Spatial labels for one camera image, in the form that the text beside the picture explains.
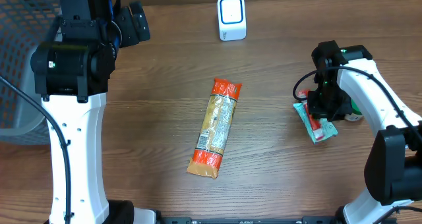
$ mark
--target wooden tabletop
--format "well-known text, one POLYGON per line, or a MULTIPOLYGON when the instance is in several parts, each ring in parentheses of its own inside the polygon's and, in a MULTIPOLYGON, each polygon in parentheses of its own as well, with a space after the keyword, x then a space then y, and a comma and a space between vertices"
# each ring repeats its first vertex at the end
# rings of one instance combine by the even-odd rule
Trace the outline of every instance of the wooden tabletop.
MULTIPOLYGON (((247 3, 247 38, 236 42, 220 41, 215 4, 146 7, 152 39, 122 49, 109 81, 102 132, 107 197, 166 216, 333 215, 364 189, 374 138, 365 121, 341 121, 337 137, 313 145, 292 107, 293 85, 315 69, 311 52, 319 42, 363 44, 393 90, 422 114, 421 3, 247 3), (213 180, 186 169, 216 76, 243 87, 213 180)), ((48 146, 0 146, 0 223, 48 218, 50 155, 48 146)), ((403 211, 399 218, 417 223, 421 216, 403 211)))

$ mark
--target table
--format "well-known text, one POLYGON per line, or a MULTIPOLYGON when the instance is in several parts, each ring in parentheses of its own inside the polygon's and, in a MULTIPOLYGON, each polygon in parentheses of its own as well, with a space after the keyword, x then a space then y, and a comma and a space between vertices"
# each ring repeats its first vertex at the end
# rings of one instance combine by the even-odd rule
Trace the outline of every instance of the table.
MULTIPOLYGON (((313 145, 292 105, 319 42, 363 44, 385 80, 422 113, 422 0, 247 3, 245 40, 221 42, 215 4, 145 7, 152 39, 121 49, 103 122, 107 198, 166 216, 333 215, 365 187, 373 135, 335 123, 313 145), (242 82, 216 180, 186 173, 214 77, 242 82)), ((312 80, 303 88, 314 88, 312 80)), ((0 223, 42 223, 52 200, 48 146, 0 146, 0 223)), ((400 223, 417 222, 403 211, 400 223)))

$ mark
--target white box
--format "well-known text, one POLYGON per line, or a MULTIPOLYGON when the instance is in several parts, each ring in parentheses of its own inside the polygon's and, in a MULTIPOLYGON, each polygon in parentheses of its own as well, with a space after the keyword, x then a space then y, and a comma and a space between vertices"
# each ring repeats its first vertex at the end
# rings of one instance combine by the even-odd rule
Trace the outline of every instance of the white box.
POLYGON ((223 41, 246 37, 245 0, 218 0, 218 28, 223 41))

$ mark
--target red and gold package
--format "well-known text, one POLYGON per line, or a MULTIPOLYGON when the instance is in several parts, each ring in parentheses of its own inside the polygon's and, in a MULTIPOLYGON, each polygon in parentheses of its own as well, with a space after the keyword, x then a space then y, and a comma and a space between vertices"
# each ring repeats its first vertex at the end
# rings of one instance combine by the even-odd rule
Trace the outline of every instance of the red and gold package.
POLYGON ((214 79, 210 101, 187 172, 217 179, 242 84, 214 79))

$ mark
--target gray plastic bin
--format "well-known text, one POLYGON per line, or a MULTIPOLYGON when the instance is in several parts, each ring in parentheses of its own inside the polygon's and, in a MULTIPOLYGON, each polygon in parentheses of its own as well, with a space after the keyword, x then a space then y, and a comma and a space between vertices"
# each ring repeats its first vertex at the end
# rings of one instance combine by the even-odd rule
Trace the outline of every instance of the gray plastic bin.
MULTIPOLYGON (((0 0, 0 74, 40 103, 30 58, 59 11, 59 0, 0 0)), ((49 144, 44 116, 2 83, 0 141, 49 144)))

